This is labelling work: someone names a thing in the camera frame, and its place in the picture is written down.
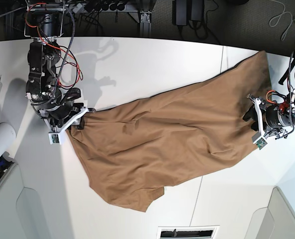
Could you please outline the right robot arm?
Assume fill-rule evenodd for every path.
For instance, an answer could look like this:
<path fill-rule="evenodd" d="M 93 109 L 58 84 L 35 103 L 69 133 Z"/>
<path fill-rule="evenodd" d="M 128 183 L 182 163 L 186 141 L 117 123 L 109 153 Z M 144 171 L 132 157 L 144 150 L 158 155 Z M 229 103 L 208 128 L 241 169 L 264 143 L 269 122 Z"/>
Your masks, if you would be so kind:
<path fill-rule="evenodd" d="M 65 47 L 57 42 L 63 34 L 65 15 L 72 21 L 71 36 L 75 36 L 72 9 L 77 4 L 69 0 L 28 0 L 26 4 L 24 34 L 33 41 L 27 54 L 29 74 L 25 95 L 52 134 L 71 126 L 82 130 L 84 115 L 95 110 L 76 101 L 82 93 L 75 85 L 83 74 L 71 52 L 71 44 Z"/>

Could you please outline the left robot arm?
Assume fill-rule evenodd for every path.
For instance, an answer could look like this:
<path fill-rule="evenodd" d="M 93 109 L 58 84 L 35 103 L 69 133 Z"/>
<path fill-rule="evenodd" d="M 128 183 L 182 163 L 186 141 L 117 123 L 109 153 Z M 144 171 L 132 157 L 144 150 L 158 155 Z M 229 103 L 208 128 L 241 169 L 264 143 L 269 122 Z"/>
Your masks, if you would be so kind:
<path fill-rule="evenodd" d="M 256 134 L 252 141 L 260 149 L 267 145 L 267 138 L 287 138 L 295 129 L 295 49 L 289 60 L 289 66 L 278 81 L 287 85 L 288 94 L 269 90 L 264 98 L 249 94 L 253 106 L 243 117 L 244 121 L 254 120 Z"/>

